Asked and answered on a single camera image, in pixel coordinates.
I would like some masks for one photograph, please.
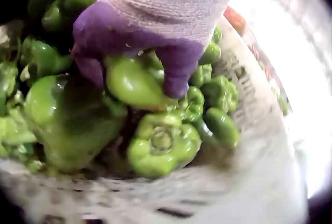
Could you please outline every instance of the knit glove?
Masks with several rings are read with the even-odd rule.
[[[71,54],[102,87],[103,57],[153,48],[165,70],[164,93],[180,98],[228,1],[98,0],[75,21]]]

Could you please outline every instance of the pile of peppers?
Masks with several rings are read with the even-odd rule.
[[[221,59],[219,28],[182,99],[164,95],[164,69],[153,50],[105,57],[99,89],[79,74],[72,43],[63,45],[71,36],[59,38],[95,1],[26,0],[25,28],[0,52],[0,157],[32,173],[76,174],[95,167],[101,151],[120,140],[124,160],[110,166],[126,164],[135,176],[157,179],[205,146],[233,151],[240,134],[228,113],[239,96],[231,81],[212,73]]]

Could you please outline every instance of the white plastic basket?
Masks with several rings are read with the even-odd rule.
[[[232,78],[240,96],[232,118],[241,142],[227,166],[214,161],[155,181],[71,181],[32,175],[1,159],[1,181],[33,223],[82,224],[93,218],[105,224],[303,222],[303,185],[276,98],[228,21],[222,17],[218,26],[223,60],[215,71]],[[247,72],[240,80],[234,72],[239,66]]]

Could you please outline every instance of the gloved hand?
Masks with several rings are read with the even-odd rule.
[[[102,87],[103,57],[154,48],[165,94],[180,98],[228,1],[98,0],[75,21],[71,54],[81,73]]]

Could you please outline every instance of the glove cuff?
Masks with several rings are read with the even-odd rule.
[[[229,0],[99,0],[109,3],[133,25],[165,38],[207,45]]]

